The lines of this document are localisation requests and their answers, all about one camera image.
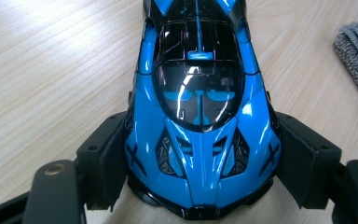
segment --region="wooden surface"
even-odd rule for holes
[[[275,109],[341,147],[343,163],[358,159],[358,89],[333,49],[338,28],[358,21],[358,0],[248,1],[248,19]],[[142,28],[141,0],[0,1],[0,203],[29,190],[41,165],[73,160],[126,110]],[[331,223],[331,208],[299,210],[277,180],[257,205],[216,223]],[[185,223],[127,186],[113,213],[88,217]]]

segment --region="car body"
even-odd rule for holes
[[[124,121],[129,185],[186,219],[218,219],[268,190],[280,127],[244,0],[144,0]]]

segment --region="glossy blue paint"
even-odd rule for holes
[[[220,176],[228,155],[229,143],[225,144],[222,152],[216,156],[213,155],[213,143],[224,137],[230,142],[237,120],[232,119],[227,125],[209,133],[187,131],[168,118],[165,119],[165,125],[172,139],[175,139],[175,136],[185,135],[193,147],[193,156],[189,156],[178,149],[180,147],[177,142],[174,144],[178,160],[182,162],[186,173],[193,206],[216,204]]]
[[[255,59],[255,52],[251,42],[239,43],[240,52],[243,58],[243,70],[245,74],[255,74],[259,71],[257,60]]]
[[[184,90],[182,92],[179,91],[165,91],[163,92],[164,96],[172,101],[188,101],[193,97],[193,92]]]
[[[226,15],[229,15],[236,0],[216,0],[216,2],[223,9],[223,11],[226,13]]]
[[[235,92],[210,90],[206,92],[206,95],[213,101],[229,101],[234,98]]]
[[[197,21],[197,40],[198,40],[197,51],[202,52],[202,31],[201,31],[201,24],[200,24],[199,0],[196,0],[196,21]]]
[[[143,75],[148,75],[153,70],[153,55],[157,36],[156,28],[152,24],[146,22],[138,62],[138,70]]]
[[[152,0],[152,1],[156,2],[158,9],[163,16],[167,15],[173,2],[173,0]]]
[[[183,207],[191,207],[192,202],[186,180],[161,173],[157,166],[156,146],[164,129],[165,115],[158,104],[151,76],[136,75],[134,90],[134,128],[125,142],[129,150],[137,145],[136,158],[142,163],[147,176],[143,174],[126,150],[129,168],[135,176],[159,196],[176,202]]]
[[[163,15],[167,15],[172,2],[156,0]],[[235,0],[217,0],[217,3],[228,15]],[[270,157],[269,147],[281,148],[281,142],[270,127],[268,99],[249,36],[243,28],[236,33],[236,37],[245,73],[243,96],[239,98],[240,108],[232,112],[235,115],[233,118],[218,128],[216,126],[208,132],[193,132],[185,125],[180,125],[180,120],[173,121],[167,117],[158,95],[160,100],[165,97],[176,102],[197,97],[198,115],[194,124],[210,123],[204,116],[202,97],[225,102],[239,96],[233,91],[201,89],[156,92],[153,56],[158,34],[151,24],[145,26],[133,93],[133,130],[125,141],[125,155],[129,169],[141,183],[159,197],[184,208],[221,208],[235,203],[255,192],[277,166],[276,162],[269,163],[261,172]],[[193,53],[193,62],[202,58],[213,59],[213,55],[209,56],[211,52],[202,51],[188,52],[187,57],[190,59]],[[250,148],[248,164],[243,173],[227,177],[236,162],[231,143],[236,130]],[[172,143],[169,147],[169,164],[177,176],[164,174],[158,167],[156,149],[163,133],[168,133]],[[222,145],[219,141],[224,139],[226,141]],[[280,153],[275,154],[275,161]]]
[[[187,58],[189,60],[205,60],[205,61],[209,61],[209,60],[213,59],[213,53],[212,52],[190,51],[187,54]]]

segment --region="wood grain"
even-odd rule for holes
[[[275,109],[341,147],[343,163],[358,159],[358,89],[333,48],[339,27],[358,21],[358,0],[248,1],[248,19]],[[126,110],[142,29],[141,0],[0,1],[0,203]],[[211,223],[331,223],[331,209],[299,210],[277,180],[255,206]],[[186,223],[127,186],[113,213],[88,218]]]

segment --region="windshield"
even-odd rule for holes
[[[158,67],[157,80],[167,115],[190,130],[221,126],[241,102],[241,67],[234,62],[166,62]]]

